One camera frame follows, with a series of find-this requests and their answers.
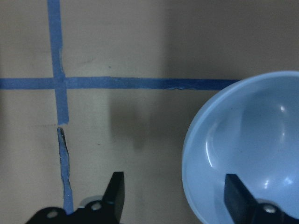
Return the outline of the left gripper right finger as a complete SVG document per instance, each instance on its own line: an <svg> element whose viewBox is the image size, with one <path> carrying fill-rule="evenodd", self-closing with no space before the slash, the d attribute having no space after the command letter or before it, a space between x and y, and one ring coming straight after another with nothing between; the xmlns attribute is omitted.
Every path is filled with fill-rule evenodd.
<svg viewBox="0 0 299 224"><path fill-rule="evenodd" d="M236 174L226 174L224 203L234 224L297 224L277 205L258 201Z"/></svg>

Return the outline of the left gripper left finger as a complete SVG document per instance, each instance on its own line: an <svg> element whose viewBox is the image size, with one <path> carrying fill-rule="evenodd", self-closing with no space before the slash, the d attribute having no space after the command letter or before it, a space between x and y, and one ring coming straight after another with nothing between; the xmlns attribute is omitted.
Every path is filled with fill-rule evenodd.
<svg viewBox="0 0 299 224"><path fill-rule="evenodd" d="M59 207L39 210L28 224L119 224L124 206L124 173L113 172L102 198L88 202L71 214Z"/></svg>

